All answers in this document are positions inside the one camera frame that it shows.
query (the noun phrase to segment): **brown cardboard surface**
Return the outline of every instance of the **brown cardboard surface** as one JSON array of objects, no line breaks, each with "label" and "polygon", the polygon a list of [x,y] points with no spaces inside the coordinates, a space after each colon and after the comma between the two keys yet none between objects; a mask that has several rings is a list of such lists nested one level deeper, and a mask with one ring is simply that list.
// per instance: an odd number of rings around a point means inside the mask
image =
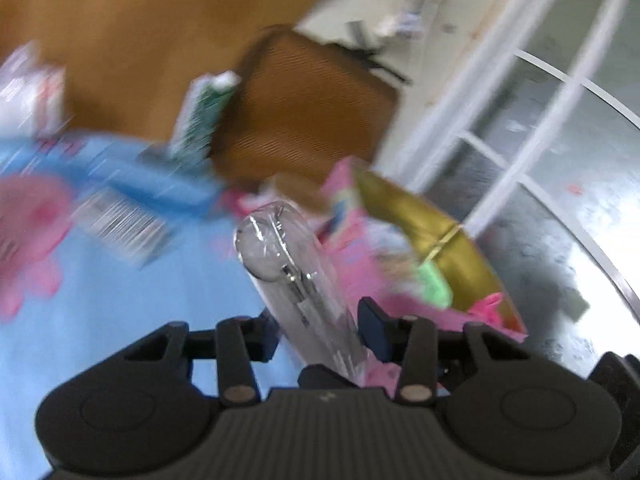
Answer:
[{"label": "brown cardboard surface", "polygon": [[67,68],[71,126],[167,140],[189,82],[316,0],[0,0],[0,57],[37,40]]}]

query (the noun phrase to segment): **screw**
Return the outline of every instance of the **screw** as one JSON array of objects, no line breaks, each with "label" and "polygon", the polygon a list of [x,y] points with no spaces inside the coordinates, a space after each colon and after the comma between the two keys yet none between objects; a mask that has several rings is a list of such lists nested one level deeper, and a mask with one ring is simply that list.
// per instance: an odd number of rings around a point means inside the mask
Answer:
[{"label": "screw", "polygon": [[230,386],[224,392],[224,397],[229,402],[238,403],[238,402],[249,402],[250,400],[254,400],[256,393],[255,390],[251,386],[245,386],[244,384],[239,384],[238,386]]},{"label": "screw", "polygon": [[426,402],[432,395],[431,389],[422,384],[409,384],[400,390],[400,396],[408,402]]}]

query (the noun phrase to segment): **light green object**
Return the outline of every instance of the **light green object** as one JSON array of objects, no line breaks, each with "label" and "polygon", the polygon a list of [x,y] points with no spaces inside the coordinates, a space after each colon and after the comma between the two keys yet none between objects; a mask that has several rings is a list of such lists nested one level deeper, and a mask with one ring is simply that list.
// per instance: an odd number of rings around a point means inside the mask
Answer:
[{"label": "light green object", "polygon": [[191,82],[169,142],[171,160],[193,167],[207,158],[222,110],[239,82],[234,72],[205,74]]},{"label": "light green object", "polygon": [[453,302],[453,292],[440,269],[431,260],[425,260],[418,267],[418,279],[423,285],[422,300],[444,310]]}]

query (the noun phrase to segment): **beige surface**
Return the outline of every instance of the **beige surface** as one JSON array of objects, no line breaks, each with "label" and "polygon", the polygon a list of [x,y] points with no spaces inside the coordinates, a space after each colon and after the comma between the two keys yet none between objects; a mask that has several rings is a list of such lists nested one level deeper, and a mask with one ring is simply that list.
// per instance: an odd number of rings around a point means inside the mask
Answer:
[{"label": "beige surface", "polygon": [[[492,26],[508,0],[446,0],[424,41],[398,41],[382,60],[411,77],[412,87],[402,89],[401,107],[378,153],[383,167],[397,153],[420,117],[438,101],[447,84]],[[346,22],[377,24],[391,0],[322,0],[298,26],[324,40],[348,39]]]},{"label": "beige surface", "polygon": [[191,79],[316,0],[0,0],[0,57],[38,40],[66,65],[73,126],[167,139]]}]

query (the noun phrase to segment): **brown leather pouch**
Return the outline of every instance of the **brown leather pouch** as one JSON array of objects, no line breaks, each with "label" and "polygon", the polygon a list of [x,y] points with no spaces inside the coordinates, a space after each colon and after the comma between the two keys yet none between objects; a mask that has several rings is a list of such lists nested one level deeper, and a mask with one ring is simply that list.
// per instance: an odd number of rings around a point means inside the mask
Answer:
[{"label": "brown leather pouch", "polygon": [[321,183],[348,155],[371,162],[398,103],[395,88],[338,48],[285,25],[269,27],[237,72],[211,158],[249,189],[282,172]]}]

